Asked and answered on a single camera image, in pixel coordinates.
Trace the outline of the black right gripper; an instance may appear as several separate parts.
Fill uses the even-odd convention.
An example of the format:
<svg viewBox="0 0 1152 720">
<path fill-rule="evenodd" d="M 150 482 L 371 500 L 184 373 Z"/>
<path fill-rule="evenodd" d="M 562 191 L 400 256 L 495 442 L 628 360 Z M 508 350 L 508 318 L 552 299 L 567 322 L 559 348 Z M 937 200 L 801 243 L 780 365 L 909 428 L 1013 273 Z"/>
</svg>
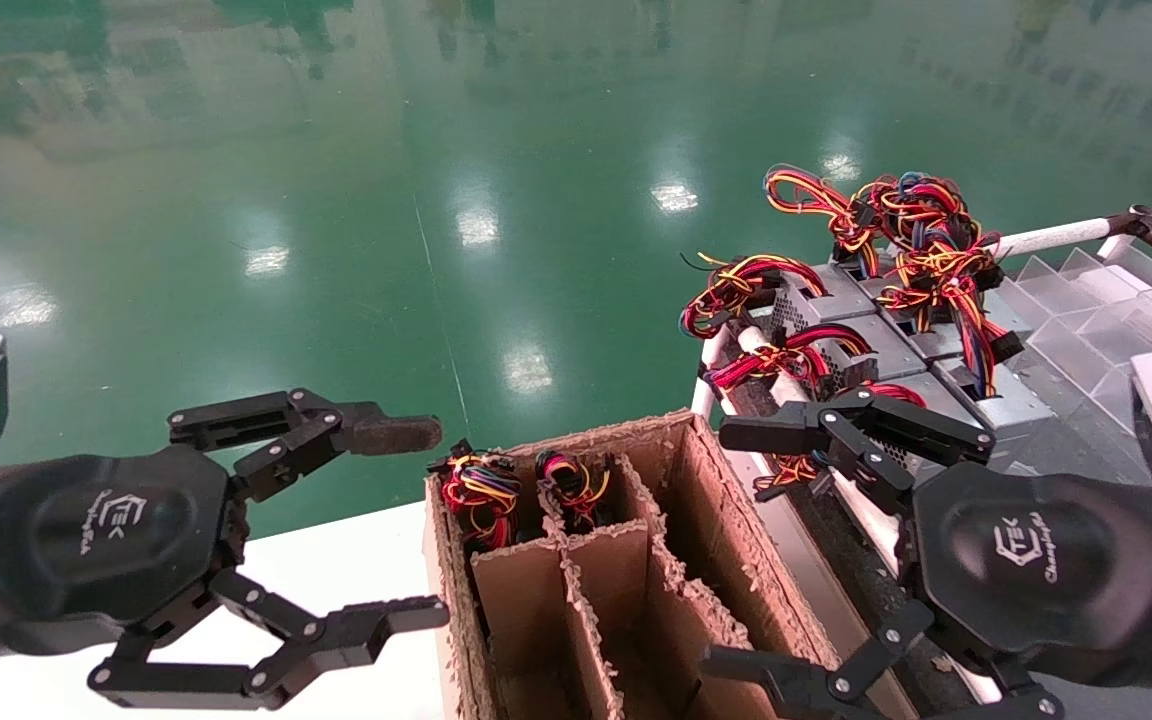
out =
<svg viewBox="0 0 1152 720">
<path fill-rule="evenodd" d="M 718 644 L 704 651 L 703 675 L 758 685 L 780 719 L 882 719 L 863 698 L 920 637 L 969 669 L 983 666 L 1000 688 L 1000 700 L 938 719 L 1064 719 L 1028 670 L 1152 689 L 1152 488 L 996 473 L 982 467 L 995 447 L 987 430 L 870 389 L 727 416 L 719 445 L 823 454 L 879 510 L 902 515 L 911 502 L 914 594 L 923 602 L 905 602 L 838 670 Z M 914 488 L 886 445 L 961 464 Z"/>
</svg>

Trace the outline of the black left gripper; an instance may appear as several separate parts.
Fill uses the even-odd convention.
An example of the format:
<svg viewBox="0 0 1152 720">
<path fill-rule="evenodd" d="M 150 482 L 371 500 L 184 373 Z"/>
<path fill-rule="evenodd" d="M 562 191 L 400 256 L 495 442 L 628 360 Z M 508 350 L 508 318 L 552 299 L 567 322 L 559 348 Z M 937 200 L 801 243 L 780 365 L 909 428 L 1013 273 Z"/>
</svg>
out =
<svg viewBox="0 0 1152 720">
<path fill-rule="evenodd" d="M 233 568 L 250 533 L 241 501 L 268 500 L 343 454 L 433 450 L 434 415 L 294 388 L 187 407 L 168 425 L 172 444 L 195 450 L 0 468 L 0 655 L 116 642 L 88 687 L 118 707 L 275 711 L 326 673 L 376 664 L 393 635 L 449 623 L 435 596 L 314 616 Z M 230 478 L 204 455 L 247 445 Z M 253 666 L 150 660 L 220 607 L 276 650 Z"/>
</svg>

